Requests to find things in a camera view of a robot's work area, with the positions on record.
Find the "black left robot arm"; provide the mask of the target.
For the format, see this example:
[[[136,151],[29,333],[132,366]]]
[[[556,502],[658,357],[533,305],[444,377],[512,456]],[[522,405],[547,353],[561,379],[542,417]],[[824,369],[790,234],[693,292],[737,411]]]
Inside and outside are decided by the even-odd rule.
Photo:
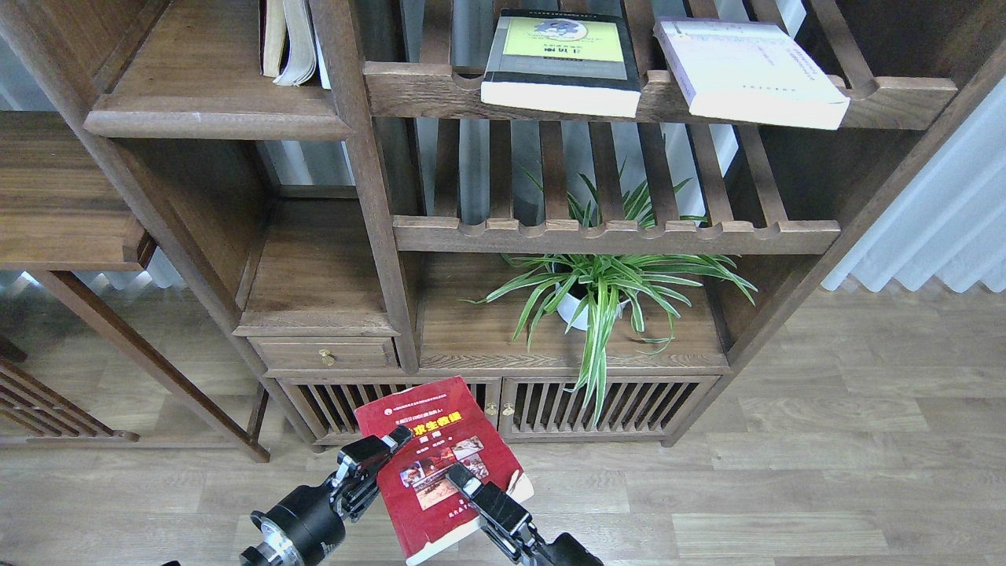
[[[269,512],[252,512],[262,543],[240,553],[241,565],[317,565],[345,539],[343,520],[357,522],[378,495],[377,474],[412,439],[399,425],[384,437],[352,442],[337,470],[316,487],[298,486]]]

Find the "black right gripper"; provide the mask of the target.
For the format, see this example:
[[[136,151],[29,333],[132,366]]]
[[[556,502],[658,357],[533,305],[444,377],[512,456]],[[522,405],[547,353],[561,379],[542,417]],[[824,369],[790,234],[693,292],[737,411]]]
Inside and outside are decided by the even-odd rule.
[[[603,564],[567,531],[546,543],[521,504],[495,484],[482,483],[466,465],[451,465],[446,477],[478,509],[481,529],[513,564]]]

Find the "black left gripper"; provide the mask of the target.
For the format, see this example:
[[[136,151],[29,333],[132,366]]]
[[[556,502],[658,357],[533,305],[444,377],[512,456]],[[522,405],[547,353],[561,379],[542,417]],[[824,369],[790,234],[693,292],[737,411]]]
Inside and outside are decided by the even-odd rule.
[[[377,473],[393,450],[413,439],[396,426],[385,437],[368,436],[338,453],[337,470],[320,486],[298,486],[269,512],[252,512],[263,543],[249,549],[252,565],[318,565],[345,539],[343,520],[357,522],[378,495]]]

